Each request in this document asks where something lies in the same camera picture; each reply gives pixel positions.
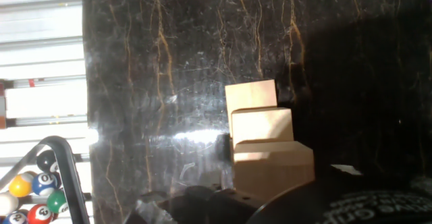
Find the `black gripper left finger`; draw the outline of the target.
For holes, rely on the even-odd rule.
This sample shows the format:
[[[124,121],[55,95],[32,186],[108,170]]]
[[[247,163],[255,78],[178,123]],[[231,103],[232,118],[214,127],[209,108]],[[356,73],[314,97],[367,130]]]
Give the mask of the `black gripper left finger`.
[[[154,191],[141,195],[124,224],[247,223],[265,203],[215,184],[189,186],[174,194]]]

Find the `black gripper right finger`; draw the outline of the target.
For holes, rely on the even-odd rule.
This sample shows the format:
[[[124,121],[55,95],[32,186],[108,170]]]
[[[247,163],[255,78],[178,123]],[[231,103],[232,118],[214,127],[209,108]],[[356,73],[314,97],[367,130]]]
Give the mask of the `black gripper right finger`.
[[[353,176],[361,176],[363,173],[357,169],[355,169],[352,165],[331,165],[333,172],[335,175],[353,175]]]

